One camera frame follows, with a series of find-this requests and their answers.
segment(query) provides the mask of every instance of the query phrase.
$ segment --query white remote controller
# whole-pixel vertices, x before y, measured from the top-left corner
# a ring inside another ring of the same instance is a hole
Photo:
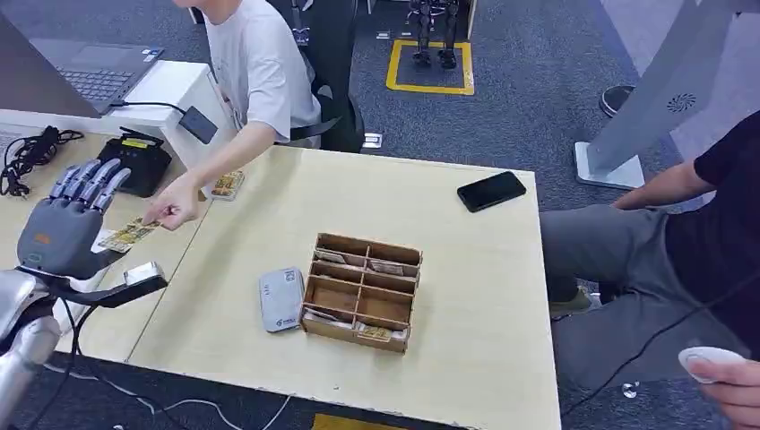
[[[716,365],[734,365],[742,364],[746,360],[733,351],[727,349],[720,349],[714,347],[693,347],[686,348],[678,353],[678,361],[681,365],[691,374],[691,376],[700,383],[715,383],[713,379],[702,378],[695,374],[692,374],[688,368],[688,362],[694,359],[702,359],[714,363]]]

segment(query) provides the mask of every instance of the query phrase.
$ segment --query white t-shirt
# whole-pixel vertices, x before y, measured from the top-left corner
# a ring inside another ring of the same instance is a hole
[[[290,142],[290,129],[320,122],[307,66],[288,24],[266,0],[242,0],[223,23],[206,18],[217,81],[238,127],[268,124],[276,142],[318,147],[317,139]]]

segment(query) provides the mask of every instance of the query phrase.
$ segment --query black smartphone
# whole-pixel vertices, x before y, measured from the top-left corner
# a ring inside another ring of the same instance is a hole
[[[525,191],[525,186],[514,173],[504,172],[460,186],[456,193],[468,211],[477,212],[519,197],[525,194]]]

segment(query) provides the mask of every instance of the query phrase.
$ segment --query robot finger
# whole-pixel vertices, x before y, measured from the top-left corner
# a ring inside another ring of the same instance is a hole
[[[90,180],[90,177],[95,174],[99,167],[99,159],[91,159],[90,161],[84,163],[84,165],[79,169],[79,173],[76,174],[76,176],[66,187],[64,191],[64,197],[69,200],[76,199],[79,196],[79,193],[82,192],[85,184],[87,184],[87,181]]]
[[[111,159],[106,164],[102,165],[98,169],[98,172],[95,173],[95,176],[92,177],[90,182],[84,186],[84,191],[82,191],[82,194],[80,194],[79,199],[84,202],[85,206],[90,206],[92,204],[92,201],[98,197],[100,190],[103,189],[103,186],[106,185],[106,182],[117,171],[119,164],[121,164],[120,159]]]
[[[64,174],[56,180],[53,189],[50,190],[51,199],[57,199],[64,195],[66,187],[72,181],[73,177],[76,176],[76,173],[79,172],[79,168],[80,167],[77,165],[69,166]]]
[[[117,188],[121,186],[131,174],[132,170],[129,168],[122,168],[119,170],[118,173],[108,181],[108,185],[103,188],[103,191],[100,192],[100,195],[95,199],[95,202],[92,203],[91,209],[105,213],[111,205],[111,202],[114,200],[114,194],[116,193]]]

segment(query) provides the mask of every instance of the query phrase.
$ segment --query black t-shirt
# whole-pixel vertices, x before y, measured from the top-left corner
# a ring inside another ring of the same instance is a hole
[[[671,216],[665,242],[681,283],[707,303],[760,271],[760,111],[696,159],[695,170],[715,185],[715,198]],[[712,310],[760,358],[760,281]]]

